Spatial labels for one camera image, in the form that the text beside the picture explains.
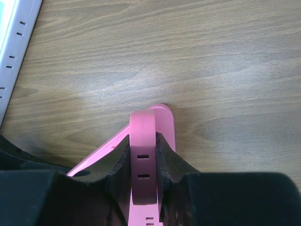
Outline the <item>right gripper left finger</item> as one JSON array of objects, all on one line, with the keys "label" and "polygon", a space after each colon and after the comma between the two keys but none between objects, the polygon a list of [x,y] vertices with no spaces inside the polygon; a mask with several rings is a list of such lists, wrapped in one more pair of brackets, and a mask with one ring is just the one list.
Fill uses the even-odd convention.
[{"label": "right gripper left finger", "polygon": [[125,226],[130,201],[129,138],[75,176],[0,170],[3,226]]}]

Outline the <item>white multicolour power strip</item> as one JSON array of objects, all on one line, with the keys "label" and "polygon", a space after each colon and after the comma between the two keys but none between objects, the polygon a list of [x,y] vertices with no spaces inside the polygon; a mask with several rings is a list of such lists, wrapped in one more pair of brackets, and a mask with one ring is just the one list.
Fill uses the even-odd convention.
[{"label": "white multicolour power strip", "polygon": [[28,47],[42,0],[0,2],[0,121],[8,104]]}]

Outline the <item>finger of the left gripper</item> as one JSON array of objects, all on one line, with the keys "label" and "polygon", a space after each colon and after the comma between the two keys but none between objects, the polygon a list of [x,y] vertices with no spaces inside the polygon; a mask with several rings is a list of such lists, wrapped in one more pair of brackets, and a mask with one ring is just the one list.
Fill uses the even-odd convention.
[{"label": "finger of the left gripper", "polygon": [[70,167],[38,158],[0,136],[0,170],[54,170],[69,172]]}]

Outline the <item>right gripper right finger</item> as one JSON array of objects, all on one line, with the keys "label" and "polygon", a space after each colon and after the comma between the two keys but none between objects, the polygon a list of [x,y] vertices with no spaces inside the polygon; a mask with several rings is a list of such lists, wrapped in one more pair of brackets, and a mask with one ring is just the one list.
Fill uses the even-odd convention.
[{"label": "right gripper right finger", "polygon": [[159,220],[166,226],[298,226],[301,195],[277,172],[200,172],[156,134]]}]

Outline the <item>pink triangular power strip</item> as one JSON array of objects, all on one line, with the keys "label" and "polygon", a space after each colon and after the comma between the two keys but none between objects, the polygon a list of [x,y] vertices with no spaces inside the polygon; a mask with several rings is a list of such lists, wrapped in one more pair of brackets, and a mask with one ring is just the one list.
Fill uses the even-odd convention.
[{"label": "pink triangular power strip", "polygon": [[[146,110],[153,110],[155,113],[156,133],[160,133],[166,139],[172,150],[175,150],[175,132],[174,132],[174,116],[171,109],[165,104],[155,104]],[[86,169],[94,164],[97,160],[102,159],[122,141],[123,138],[129,136],[129,124],[116,133],[103,145],[93,151],[80,163],[68,172],[68,176],[75,176],[76,173]],[[159,207],[158,207],[158,189],[157,203],[150,205],[134,205],[132,200],[132,190],[130,194],[129,217],[128,224],[130,226],[160,226]]]}]

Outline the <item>pink square plug adapter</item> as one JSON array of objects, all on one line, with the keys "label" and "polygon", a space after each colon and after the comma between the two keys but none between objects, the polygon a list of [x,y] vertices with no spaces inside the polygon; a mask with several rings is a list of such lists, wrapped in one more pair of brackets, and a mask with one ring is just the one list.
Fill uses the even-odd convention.
[{"label": "pink square plug adapter", "polygon": [[157,203],[157,158],[153,110],[137,110],[131,114],[129,144],[133,204],[155,204]]}]

